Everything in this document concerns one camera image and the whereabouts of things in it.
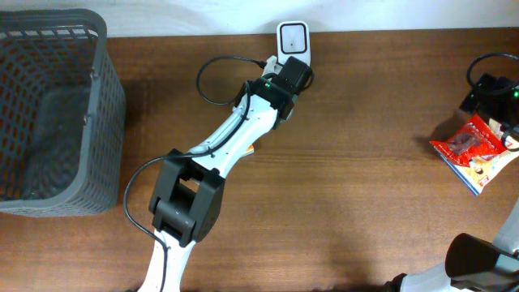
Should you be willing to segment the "red candy bag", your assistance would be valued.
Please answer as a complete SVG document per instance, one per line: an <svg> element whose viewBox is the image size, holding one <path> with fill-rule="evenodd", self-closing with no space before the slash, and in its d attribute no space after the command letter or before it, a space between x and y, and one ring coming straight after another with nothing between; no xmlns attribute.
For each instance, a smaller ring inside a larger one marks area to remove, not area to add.
<svg viewBox="0 0 519 292"><path fill-rule="evenodd" d="M469 167L474 158L490 160L506 151L478 115L474 115L447 141L431 141L430 144L448 162L463 167Z"/></svg>

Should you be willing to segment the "yellow snack bag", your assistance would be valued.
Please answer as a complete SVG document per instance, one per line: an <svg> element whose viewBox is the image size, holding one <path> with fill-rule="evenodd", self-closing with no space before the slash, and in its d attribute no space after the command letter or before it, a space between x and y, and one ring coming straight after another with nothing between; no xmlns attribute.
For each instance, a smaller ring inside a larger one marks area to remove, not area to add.
<svg viewBox="0 0 519 292"><path fill-rule="evenodd" d="M518 142L512 138L505 140L506 151L490 160L474 158L469 167L454 165L438 153L440 159L460 179L466 188L474 195L482 193L485 186L494 179L497 174L513 160L518 158Z"/></svg>

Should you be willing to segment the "orange tissue pack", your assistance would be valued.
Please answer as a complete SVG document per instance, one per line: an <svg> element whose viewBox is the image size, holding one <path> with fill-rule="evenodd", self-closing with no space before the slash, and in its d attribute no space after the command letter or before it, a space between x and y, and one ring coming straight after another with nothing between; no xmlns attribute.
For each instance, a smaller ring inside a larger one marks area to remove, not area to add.
<svg viewBox="0 0 519 292"><path fill-rule="evenodd" d="M246 151L244 152L243 156L249 156L255 152L254 146L249 146Z"/></svg>

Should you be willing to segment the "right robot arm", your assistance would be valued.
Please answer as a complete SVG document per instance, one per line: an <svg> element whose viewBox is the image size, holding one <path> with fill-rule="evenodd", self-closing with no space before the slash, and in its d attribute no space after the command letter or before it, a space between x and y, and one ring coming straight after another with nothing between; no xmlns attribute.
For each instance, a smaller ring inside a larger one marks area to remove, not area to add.
<svg viewBox="0 0 519 292"><path fill-rule="evenodd" d="M518 157L518 84L483 74L460 105L470 119L433 148L474 194ZM445 260L422 273L402 273L385 291L516 291L518 289L518 208L490 242L461 233Z"/></svg>

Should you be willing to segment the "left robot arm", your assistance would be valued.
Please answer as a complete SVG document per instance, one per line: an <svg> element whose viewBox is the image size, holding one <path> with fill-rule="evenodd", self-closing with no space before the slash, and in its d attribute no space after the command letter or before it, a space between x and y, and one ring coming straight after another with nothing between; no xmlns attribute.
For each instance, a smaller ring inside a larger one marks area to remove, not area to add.
<svg viewBox="0 0 519 292"><path fill-rule="evenodd" d="M253 143L292 112L302 85L268 74L246 82L233 113L202 144L163 157L148 209L154 241L142 291L178 291L191 251L221 210L225 179Z"/></svg>

